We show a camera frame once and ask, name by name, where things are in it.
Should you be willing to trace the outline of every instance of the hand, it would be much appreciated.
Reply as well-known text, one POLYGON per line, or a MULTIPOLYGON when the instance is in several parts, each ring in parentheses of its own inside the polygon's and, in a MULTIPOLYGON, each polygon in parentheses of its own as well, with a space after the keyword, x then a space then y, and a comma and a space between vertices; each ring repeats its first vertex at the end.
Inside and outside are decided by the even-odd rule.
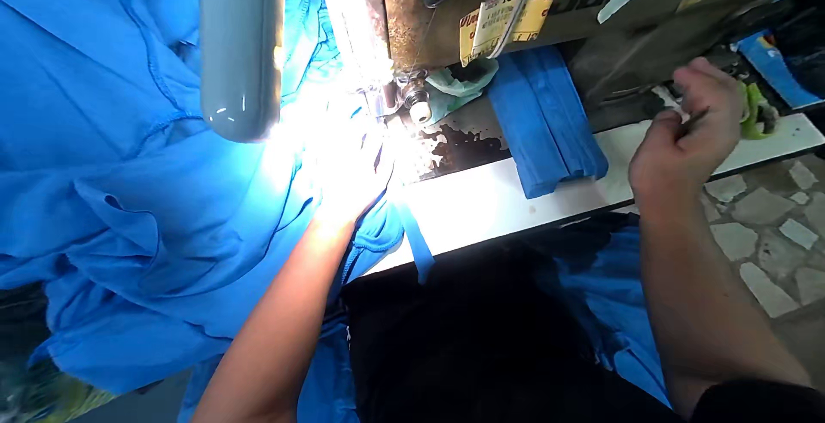
POLYGON ((317 144, 323 188, 316 218, 355 223, 387 188, 394 160, 384 145, 383 130, 368 120, 327 126, 324 140, 317 144))
POLYGON ((701 187, 739 142, 745 105, 736 80, 705 58, 677 69, 673 80, 685 94, 685 112, 707 114, 684 137, 680 137, 678 113, 656 116, 630 163, 630 186, 640 208, 697 199, 701 187))

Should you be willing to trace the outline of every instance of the stone floor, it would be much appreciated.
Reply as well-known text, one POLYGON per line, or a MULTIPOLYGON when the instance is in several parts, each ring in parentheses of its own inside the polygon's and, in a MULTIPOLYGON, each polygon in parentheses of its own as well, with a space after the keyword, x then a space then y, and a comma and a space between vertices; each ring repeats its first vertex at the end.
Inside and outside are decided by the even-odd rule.
POLYGON ((825 161, 814 155, 706 185, 718 244, 774 330, 825 390, 825 161))

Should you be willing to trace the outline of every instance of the label sticker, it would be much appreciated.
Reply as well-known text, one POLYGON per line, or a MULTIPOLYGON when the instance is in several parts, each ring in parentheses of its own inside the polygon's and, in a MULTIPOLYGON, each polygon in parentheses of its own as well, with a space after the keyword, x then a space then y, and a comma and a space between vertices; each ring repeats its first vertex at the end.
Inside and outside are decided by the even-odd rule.
MULTIPOLYGON (((478 9, 461 18, 459 56, 463 67, 496 48, 517 2, 518 0, 485 0, 478 9)), ((538 38, 552 4, 553 0, 527 0, 508 43, 538 38)))

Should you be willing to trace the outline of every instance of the person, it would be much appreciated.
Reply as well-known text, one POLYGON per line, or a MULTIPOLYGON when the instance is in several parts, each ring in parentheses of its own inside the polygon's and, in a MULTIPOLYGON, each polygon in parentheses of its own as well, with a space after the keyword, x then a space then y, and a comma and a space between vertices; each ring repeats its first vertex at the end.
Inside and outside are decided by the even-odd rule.
MULTIPOLYGON (((514 260, 530 264, 529 257, 484 253, 469 265, 497 269, 457 270, 458 279, 445 275, 449 281, 428 286, 425 296, 380 280, 345 294, 362 423, 825 421, 825 398, 749 299, 700 204, 703 184, 739 139, 737 82, 704 58, 676 70, 674 80, 684 110, 703 115, 689 132, 676 112, 657 115, 629 177, 672 410, 594 364, 563 306, 525 288, 514 260), (493 272, 494 281, 478 281, 493 272)), ((356 157, 343 167, 347 179, 328 182, 306 233, 223 357, 195 423, 295 421, 333 277, 356 220, 388 183, 391 165, 375 166, 379 148, 368 139, 336 154, 356 157)), ((449 272, 431 277, 440 271, 449 272)))

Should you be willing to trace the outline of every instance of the blue garment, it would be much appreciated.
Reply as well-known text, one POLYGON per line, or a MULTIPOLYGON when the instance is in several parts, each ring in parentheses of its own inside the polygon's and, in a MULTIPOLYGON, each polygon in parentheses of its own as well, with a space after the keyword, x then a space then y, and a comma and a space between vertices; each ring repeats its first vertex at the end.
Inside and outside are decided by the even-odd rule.
MULTIPOLYGON (((305 2, 287 4, 303 9, 286 24, 303 29, 296 90, 336 58, 323 1, 305 2)), ((202 121, 197 0, 0 0, 0 22, 0 289, 44 285, 52 336, 32 361, 115 393, 197 363, 208 381, 317 205, 300 145, 230 143, 202 121)), ((394 212, 367 213, 340 283, 400 241, 394 212)), ((302 421, 355 418, 343 351, 331 315, 302 421)))
POLYGON ((562 298, 599 362, 670 407, 642 290, 638 217, 609 213, 526 241, 553 259, 539 287, 562 298))
POLYGON ((490 102, 530 198, 552 193, 559 182, 607 174, 607 159, 593 138, 582 101, 559 50, 548 46, 498 59, 490 102))

